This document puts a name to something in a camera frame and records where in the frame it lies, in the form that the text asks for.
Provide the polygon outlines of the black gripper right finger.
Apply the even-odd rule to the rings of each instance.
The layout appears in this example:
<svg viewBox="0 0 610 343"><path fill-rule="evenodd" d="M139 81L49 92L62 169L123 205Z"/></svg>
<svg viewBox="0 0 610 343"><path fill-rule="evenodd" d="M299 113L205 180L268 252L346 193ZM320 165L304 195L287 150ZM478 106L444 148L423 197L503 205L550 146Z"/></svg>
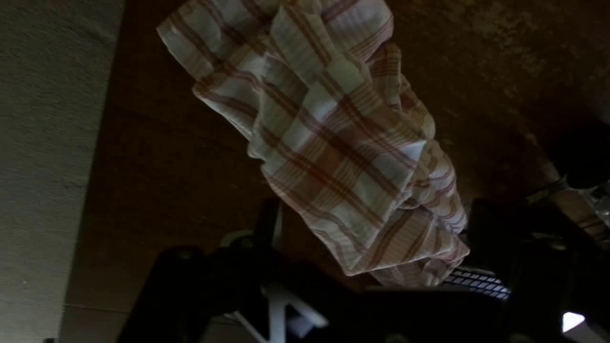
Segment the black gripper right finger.
<svg viewBox="0 0 610 343"><path fill-rule="evenodd" d="M491 271L512 298L562 300L571 289L569 224L554 207L472 203L470 266Z"/></svg>

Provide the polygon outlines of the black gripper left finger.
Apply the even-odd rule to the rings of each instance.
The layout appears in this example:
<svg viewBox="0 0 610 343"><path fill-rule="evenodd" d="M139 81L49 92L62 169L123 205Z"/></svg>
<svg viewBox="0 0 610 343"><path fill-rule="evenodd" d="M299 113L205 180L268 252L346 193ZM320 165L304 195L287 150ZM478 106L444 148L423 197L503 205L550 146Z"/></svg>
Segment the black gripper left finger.
<svg viewBox="0 0 610 343"><path fill-rule="evenodd" d="M285 291L285 264L280 254L283 203L266 199L251 231L226 235L209 256L207 283L220 300Z"/></svg>

